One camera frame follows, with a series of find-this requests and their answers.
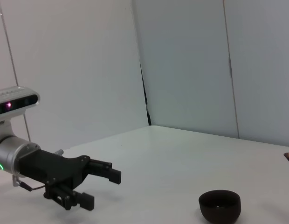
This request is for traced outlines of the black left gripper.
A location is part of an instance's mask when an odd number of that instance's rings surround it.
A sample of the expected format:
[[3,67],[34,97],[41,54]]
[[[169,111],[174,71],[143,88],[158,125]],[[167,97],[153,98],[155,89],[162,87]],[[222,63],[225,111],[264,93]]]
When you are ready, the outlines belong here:
[[95,200],[92,195],[74,191],[89,175],[121,183],[121,171],[112,168],[112,163],[90,159],[86,155],[65,158],[54,153],[36,150],[18,159],[19,173],[35,181],[44,183],[44,197],[53,200],[65,210],[79,205],[92,211]]

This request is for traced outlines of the small dark teacup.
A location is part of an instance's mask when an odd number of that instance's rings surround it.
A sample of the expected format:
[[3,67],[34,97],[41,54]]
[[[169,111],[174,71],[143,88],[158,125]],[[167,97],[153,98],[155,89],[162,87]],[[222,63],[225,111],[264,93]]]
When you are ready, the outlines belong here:
[[230,190],[211,190],[199,197],[202,216],[211,224],[235,224],[241,214],[241,198]]

